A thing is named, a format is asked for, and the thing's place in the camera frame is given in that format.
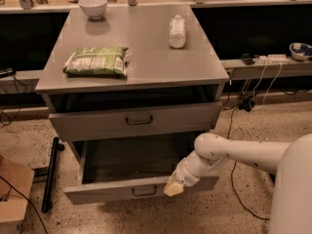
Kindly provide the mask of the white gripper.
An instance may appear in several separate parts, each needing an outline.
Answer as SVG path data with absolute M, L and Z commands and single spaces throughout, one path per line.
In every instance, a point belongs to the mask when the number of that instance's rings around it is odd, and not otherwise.
M 177 164 L 175 173 L 171 175 L 164 187 L 167 196 L 175 196 L 184 191 L 184 186 L 191 187 L 201 178 L 203 170 L 190 163 L 180 162 Z

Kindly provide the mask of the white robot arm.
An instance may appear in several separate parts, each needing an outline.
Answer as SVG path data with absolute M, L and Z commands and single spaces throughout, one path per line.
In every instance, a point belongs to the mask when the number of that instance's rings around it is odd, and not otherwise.
M 164 193 L 175 196 L 230 159 L 276 176 L 268 234 L 312 234 L 312 135 L 293 142 L 196 137 L 194 150 L 176 166 Z

